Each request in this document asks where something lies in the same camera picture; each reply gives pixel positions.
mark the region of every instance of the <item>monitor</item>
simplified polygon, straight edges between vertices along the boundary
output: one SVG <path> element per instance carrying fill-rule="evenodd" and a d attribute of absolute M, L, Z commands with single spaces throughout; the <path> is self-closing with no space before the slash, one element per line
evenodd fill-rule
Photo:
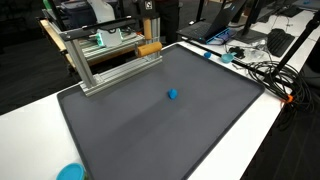
<path fill-rule="evenodd" d="M 251 44 L 259 39 L 265 38 L 267 35 L 250 29 L 252 24 L 257 23 L 260 19 L 270 16 L 274 10 L 268 9 L 267 0 L 254 0 L 250 14 L 247 18 L 245 26 L 234 37 L 236 40 Z"/>

